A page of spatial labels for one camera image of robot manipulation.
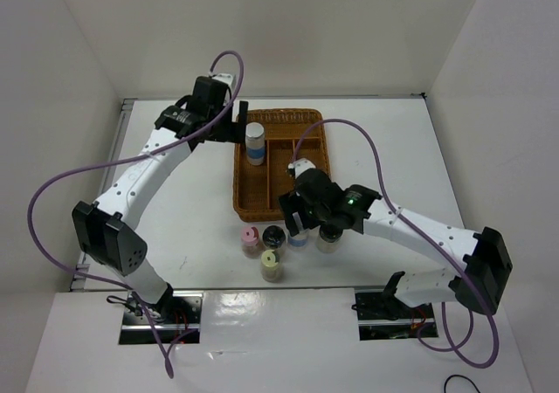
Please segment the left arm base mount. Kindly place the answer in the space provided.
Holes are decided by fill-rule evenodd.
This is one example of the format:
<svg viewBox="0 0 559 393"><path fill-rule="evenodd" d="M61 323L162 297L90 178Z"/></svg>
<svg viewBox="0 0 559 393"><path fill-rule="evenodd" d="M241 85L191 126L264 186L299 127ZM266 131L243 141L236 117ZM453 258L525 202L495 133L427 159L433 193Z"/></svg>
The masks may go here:
<svg viewBox="0 0 559 393"><path fill-rule="evenodd" d="M198 344L201 334L200 323L204 294L196 291L177 291L175 299L178 309L171 311L166 317L149 309L162 343L169 344L178 338L180 344ZM155 344L155 337L148 318L131 295L127 298L108 295L106 302L123 308L119 335L120 345Z"/></svg>

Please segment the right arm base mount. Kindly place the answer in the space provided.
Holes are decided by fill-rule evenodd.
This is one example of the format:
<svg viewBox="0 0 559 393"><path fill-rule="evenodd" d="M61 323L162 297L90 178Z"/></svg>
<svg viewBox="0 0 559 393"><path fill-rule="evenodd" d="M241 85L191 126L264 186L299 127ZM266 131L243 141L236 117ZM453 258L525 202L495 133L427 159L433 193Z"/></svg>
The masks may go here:
<svg viewBox="0 0 559 393"><path fill-rule="evenodd" d="M438 329L431 304L407 307L403 303L385 298L380 290L355 290L351 309L357 318L361 341L387 341L437 338Z"/></svg>

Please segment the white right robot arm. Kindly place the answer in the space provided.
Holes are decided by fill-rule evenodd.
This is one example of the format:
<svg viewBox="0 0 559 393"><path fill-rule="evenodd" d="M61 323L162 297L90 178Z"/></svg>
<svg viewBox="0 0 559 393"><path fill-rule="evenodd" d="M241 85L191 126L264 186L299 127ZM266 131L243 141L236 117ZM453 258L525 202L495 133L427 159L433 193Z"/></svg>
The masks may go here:
<svg viewBox="0 0 559 393"><path fill-rule="evenodd" d="M315 168L299 173L293 189L279 197L293 236L319 228L383 238L440 264L430 272L395 272L383 291L383 307L393 317L426 303L456 301L477 314L495 315L513 265L502 235L460 229L390 205L359 184L346 189Z"/></svg>

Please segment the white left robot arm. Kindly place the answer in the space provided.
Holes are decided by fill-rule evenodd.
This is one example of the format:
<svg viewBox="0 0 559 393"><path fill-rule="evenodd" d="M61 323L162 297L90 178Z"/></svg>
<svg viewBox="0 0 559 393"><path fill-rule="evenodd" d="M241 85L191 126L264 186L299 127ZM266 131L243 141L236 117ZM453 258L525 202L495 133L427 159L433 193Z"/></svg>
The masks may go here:
<svg viewBox="0 0 559 393"><path fill-rule="evenodd" d="M225 104L235 82L230 73L198 77L192 94L161 112L141 160L127 167L93 203L78 202L72 211L81 250L131 287L153 322L168 320L181 303L148 262L148 245L135 229L153 196L198 144L242 140L248 105L241 102L234 121Z"/></svg>

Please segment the blue label silver cap bottle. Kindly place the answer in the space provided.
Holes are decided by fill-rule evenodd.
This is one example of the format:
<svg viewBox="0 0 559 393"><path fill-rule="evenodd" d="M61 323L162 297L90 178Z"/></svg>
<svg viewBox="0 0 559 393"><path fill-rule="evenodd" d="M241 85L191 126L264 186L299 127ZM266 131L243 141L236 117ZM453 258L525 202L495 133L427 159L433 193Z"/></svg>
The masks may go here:
<svg viewBox="0 0 559 393"><path fill-rule="evenodd" d="M245 128L245 152L251 165L259 166L265 160L266 138L264 127L257 122L251 122Z"/></svg>

